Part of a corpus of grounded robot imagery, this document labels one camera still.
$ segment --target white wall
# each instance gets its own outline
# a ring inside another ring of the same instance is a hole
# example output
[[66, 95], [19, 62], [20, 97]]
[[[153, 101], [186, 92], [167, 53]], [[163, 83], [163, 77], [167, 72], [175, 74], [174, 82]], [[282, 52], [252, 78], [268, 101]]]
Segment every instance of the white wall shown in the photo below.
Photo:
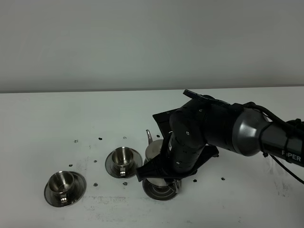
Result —
[[304, 84], [301, 0], [1, 0], [0, 92]]

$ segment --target robotic arm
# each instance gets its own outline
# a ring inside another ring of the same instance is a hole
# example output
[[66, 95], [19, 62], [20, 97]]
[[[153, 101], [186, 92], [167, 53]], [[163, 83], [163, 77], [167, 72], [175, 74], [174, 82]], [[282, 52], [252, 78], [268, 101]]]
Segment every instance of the robotic arm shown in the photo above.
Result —
[[253, 102], [231, 105], [189, 90], [184, 94], [192, 99], [170, 116], [172, 132], [160, 154], [137, 169], [139, 181], [162, 178], [172, 183], [193, 175], [218, 156], [216, 147], [244, 156], [262, 151], [304, 167], [301, 120], [284, 122]]

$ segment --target white table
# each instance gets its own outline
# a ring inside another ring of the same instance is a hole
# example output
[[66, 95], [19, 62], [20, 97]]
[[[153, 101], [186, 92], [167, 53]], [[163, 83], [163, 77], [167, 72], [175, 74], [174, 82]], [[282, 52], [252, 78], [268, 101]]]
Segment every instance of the white table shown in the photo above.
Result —
[[[304, 87], [194, 91], [230, 103], [253, 101], [286, 121], [304, 118]], [[118, 180], [106, 172], [105, 159], [119, 146], [144, 157], [145, 130], [160, 135], [152, 115], [186, 103], [182, 92], [1, 94], [0, 227], [302, 228], [304, 186], [262, 154], [220, 150], [183, 180], [181, 194], [163, 202], [150, 199], [136, 177]], [[304, 168], [283, 163], [304, 178]], [[87, 181], [83, 198], [67, 208], [54, 208], [43, 196], [60, 170]]]

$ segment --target white tabletop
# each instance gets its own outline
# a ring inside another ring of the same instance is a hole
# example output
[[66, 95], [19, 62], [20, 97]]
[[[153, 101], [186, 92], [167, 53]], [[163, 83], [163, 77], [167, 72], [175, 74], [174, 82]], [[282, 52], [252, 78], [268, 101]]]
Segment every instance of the white tabletop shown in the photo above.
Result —
[[[253, 101], [287, 121], [304, 118], [303, 89], [194, 91], [230, 103]], [[144, 157], [145, 130], [154, 139], [161, 135], [152, 115], [186, 103], [182, 92], [1, 94], [0, 227], [302, 228], [304, 186], [261, 153], [243, 157], [220, 149], [170, 201], [150, 199], [136, 177], [119, 180], [106, 172], [105, 159], [119, 146]], [[283, 163], [304, 178], [304, 168]], [[66, 208], [48, 205], [43, 196], [49, 177], [60, 170], [87, 181], [83, 198]]]

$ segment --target black cable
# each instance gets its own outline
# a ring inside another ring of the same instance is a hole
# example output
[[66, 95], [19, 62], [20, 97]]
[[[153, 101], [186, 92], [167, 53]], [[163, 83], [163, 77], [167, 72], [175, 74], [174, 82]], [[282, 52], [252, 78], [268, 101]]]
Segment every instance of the black cable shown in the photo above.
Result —
[[289, 169], [287, 169], [275, 156], [271, 155], [270, 156], [273, 158], [273, 160], [276, 161], [286, 172], [288, 172], [290, 175], [292, 175], [297, 181], [300, 183], [304, 184], [304, 181], [300, 179], [298, 176], [296, 176], [293, 172], [291, 172]]

